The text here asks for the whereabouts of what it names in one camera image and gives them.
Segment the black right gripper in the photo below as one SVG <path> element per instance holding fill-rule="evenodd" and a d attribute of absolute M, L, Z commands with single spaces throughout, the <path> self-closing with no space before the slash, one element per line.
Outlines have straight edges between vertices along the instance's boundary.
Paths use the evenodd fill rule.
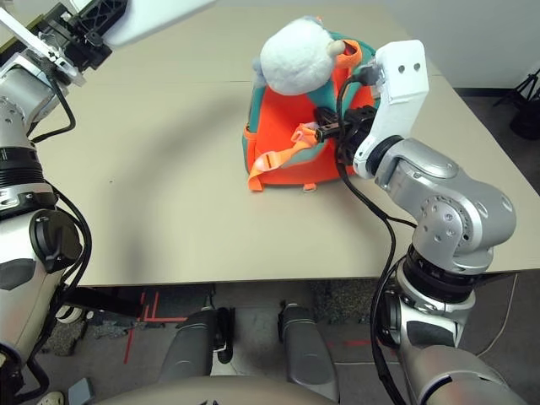
<path fill-rule="evenodd" d="M 338 114 L 327 107 L 315 109 L 317 123 L 338 123 Z M 337 157 L 342 164 L 352 164 L 354 155 L 360 144 L 367 138 L 375 119 L 375 108 L 365 105 L 356 109 L 348 109 L 344 115 L 344 134 L 340 135 L 339 125 L 324 125 L 316 129 L 316 140 L 326 142 L 337 139 Z"/>

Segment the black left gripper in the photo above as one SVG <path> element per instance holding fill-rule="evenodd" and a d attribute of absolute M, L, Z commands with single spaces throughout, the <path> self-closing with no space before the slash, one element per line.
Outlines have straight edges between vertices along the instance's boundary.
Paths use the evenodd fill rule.
<path fill-rule="evenodd" d="M 96 70 L 112 53 L 103 35 L 126 8 L 127 0 L 94 0 L 70 18 L 47 15 L 38 28 L 79 71 Z"/>

